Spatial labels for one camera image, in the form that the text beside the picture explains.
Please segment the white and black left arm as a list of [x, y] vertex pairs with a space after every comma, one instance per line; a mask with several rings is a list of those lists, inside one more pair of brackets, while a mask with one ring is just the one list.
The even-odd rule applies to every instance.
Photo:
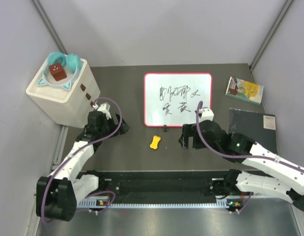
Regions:
[[104, 110], [91, 111], [81, 134], [62, 163], [36, 184], [36, 214], [44, 223], [52, 220], [70, 221], [78, 204], [88, 196], [106, 191], [104, 176], [95, 171], [82, 174], [86, 161], [102, 142], [126, 134], [130, 129], [121, 114], [117, 122]]

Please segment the pink framed whiteboard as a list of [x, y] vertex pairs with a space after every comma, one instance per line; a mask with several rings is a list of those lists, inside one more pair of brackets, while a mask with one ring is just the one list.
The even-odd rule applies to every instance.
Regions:
[[147, 127], [195, 123], [200, 101], [203, 107], [212, 107], [213, 77], [209, 73], [147, 73], [143, 84]]

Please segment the yellow bone shaped eraser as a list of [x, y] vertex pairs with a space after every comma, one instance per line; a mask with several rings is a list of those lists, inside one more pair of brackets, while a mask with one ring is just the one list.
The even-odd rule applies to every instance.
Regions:
[[153, 139], [152, 139], [152, 142], [150, 144], [150, 148], [153, 149], [153, 150], [157, 150], [158, 149], [158, 145], [159, 145], [159, 142], [161, 140], [161, 137], [160, 136], [156, 136], [154, 135], [153, 136]]

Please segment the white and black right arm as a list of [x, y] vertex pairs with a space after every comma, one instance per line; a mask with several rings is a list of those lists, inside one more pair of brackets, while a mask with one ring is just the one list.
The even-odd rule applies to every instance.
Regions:
[[304, 212], [304, 168], [267, 150], [254, 139], [240, 133], [226, 133], [214, 121], [184, 124], [179, 143], [188, 149], [207, 148], [222, 158], [256, 168], [264, 175], [254, 175], [231, 169], [222, 180], [209, 183], [211, 193], [217, 195], [261, 194], [282, 199]]

